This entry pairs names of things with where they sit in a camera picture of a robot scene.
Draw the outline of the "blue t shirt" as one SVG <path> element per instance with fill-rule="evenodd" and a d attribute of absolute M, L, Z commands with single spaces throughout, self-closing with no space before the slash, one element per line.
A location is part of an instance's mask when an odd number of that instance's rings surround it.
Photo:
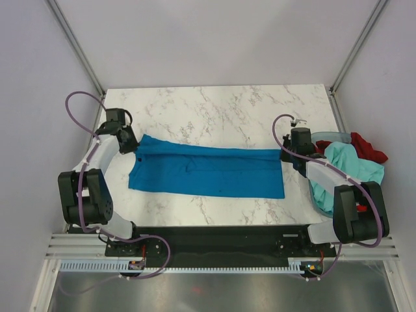
<path fill-rule="evenodd" d="M 128 187 L 222 198 L 285 197 L 278 149 L 211 148 L 144 135 L 135 151 Z"/>

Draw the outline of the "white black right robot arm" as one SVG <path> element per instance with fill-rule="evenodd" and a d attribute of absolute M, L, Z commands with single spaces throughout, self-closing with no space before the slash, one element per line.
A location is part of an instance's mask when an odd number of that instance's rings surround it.
<path fill-rule="evenodd" d="M 291 129 L 283 141 L 275 131 L 272 134 L 281 148 L 281 160 L 291 163 L 301 176 L 316 182 L 333 196 L 332 220 L 309 225 L 308 233 L 297 241 L 299 251 L 314 255 L 324 243 L 377 247 L 389 234 L 381 186 L 347 175 L 317 153 L 308 128 Z"/>

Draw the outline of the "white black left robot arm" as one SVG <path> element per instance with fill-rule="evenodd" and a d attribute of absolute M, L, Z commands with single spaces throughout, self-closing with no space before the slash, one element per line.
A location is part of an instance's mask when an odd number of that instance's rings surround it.
<path fill-rule="evenodd" d="M 114 211 L 105 173 L 115 156 L 134 153 L 139 143 L 130 112 L 115 108 L 105 114 L 105 122 L 95 131 L 92 145 L 80 163 L 58 176 L 62 214 L 67 224 L 79 226 L 85 233 L 106 235 L 120 242 L 127 255 L 137 255 L 143 241 L 134 234 L 134 222 Z"/>

